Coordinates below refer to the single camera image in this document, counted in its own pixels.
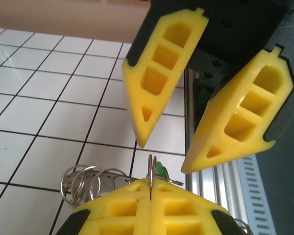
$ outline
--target green key tag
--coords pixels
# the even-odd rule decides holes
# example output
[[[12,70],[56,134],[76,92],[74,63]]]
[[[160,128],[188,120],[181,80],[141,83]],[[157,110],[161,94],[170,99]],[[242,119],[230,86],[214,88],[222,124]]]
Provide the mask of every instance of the green key tag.
[[[157,162],[155,173],[160,175],[161,177],[167,179],[167,174],[166,174],[165,168],[163,167],[161,162]]]

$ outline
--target white tile floor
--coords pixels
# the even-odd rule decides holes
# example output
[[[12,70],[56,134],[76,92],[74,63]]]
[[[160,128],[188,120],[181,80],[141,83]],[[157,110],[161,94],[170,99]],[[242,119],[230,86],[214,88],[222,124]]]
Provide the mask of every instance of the white tile floor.
[[[76,163],[141,178],[152,153],[185,182],[183,80],[139,149],[123,100],[130,46],[0,29],[0,235],[54,235],[72,212],[59,181]]]

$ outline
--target beige wall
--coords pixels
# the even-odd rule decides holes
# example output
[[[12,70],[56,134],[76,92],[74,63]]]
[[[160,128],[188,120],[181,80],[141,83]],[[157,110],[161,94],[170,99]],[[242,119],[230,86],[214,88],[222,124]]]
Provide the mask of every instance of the beige wall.
[[[100,0],[0,0],[0,27],[132,42],[147,11]]]

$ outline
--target yellow plastic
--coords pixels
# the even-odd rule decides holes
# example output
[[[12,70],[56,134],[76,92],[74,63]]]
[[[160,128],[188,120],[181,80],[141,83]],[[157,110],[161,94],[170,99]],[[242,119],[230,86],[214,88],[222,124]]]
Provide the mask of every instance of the yellow plastic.
[[[172,95],[208,19],[203,10],[162,16],[138,63],[123,63],[124,96],[137,143],[144,147]]]
[[[150,189],[146,179],[85,203],[74,212],[84,209],[90,214],[78,235],[150,234]]]
[[[260,51],[207,104],[182,172],[190,173],[271,148],[264,133],[293,88],[281,49]]]
[[[78,235],[222,235],[212,210],[221,206],[162,180],[138,180],[83,204],[90,214]]]
[[[151,235],[222,235],[211,211],[221,206],[163,180],[153,180]]]

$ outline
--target rectangular cutout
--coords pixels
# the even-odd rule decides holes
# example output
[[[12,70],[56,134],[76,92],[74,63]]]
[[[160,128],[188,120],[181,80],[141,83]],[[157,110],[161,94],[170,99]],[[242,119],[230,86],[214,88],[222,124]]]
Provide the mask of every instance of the rectangular cutout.
[[[246,141],[254,132],[256,124],[234,113],[226,125],[224,132],[237,141]]]
[[[167,76],[163,75],[155,69],[147,67],[144,77],[141,81],[141,86],[143,89],[154,95],[160,95],[167,80]]]
[[[282,74],[279,69],[265,65],[254,80],[254,84],[266,91],[276,94],[282,86]]]
[[[195,215],[196,211],[193,204],[185,199],[166,200],[165,216],[168,215]]]
[[[260,117],[263,117],[270,105],[271,102],[269,100],[259,96],[255,92],[249,92],[241,102],[243,108],[250,110]]]
[[[161,191],[161,192],[172,192],[171,189],[167,188],[167,187],[164,186],[164,185],[162,185],[162,186],[160,187],[160,191]]]
[[[158,45],[152,59],[158,64],[173,70],[179,55],[163,45]]]
[[[133,235],[133,224],[106,224],[99,228],[100,235]]]
[[[204,235],[201,224],[194,223],[167,223],[167,235]]]
[[[171,24],[167,28],[163,38],[183,48],[190,34],[191,28],[184,23],[178,22]]]
[[[207,153],[207,158],[212,158],[215,157],[217,155],[220,155],[222,152],[219,148],[212,146],[209,150],[209,152]]]
[[[107,217],[136,216],[136,200],[112,201],[106,209]]]

